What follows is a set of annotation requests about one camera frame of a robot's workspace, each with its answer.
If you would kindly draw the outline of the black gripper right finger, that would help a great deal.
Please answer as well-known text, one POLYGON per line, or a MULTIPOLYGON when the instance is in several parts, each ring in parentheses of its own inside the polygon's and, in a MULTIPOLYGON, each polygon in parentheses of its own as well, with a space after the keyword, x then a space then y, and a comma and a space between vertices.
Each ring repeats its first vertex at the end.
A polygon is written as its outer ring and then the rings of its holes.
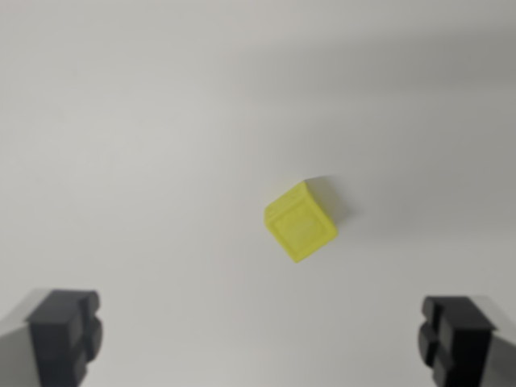
POLYGON ((515 385, 515 320, 484 296, 427 296, 418 351, 439 387, 515 385))

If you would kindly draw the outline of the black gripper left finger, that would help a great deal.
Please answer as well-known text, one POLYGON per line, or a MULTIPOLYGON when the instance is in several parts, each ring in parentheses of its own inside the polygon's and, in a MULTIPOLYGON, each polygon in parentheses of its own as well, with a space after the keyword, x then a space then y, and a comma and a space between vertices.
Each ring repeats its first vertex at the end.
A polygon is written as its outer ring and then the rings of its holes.
POLYGON ((95 290, 33 289, 1 318, 2 386, 79 386, 102 347, 95 290))

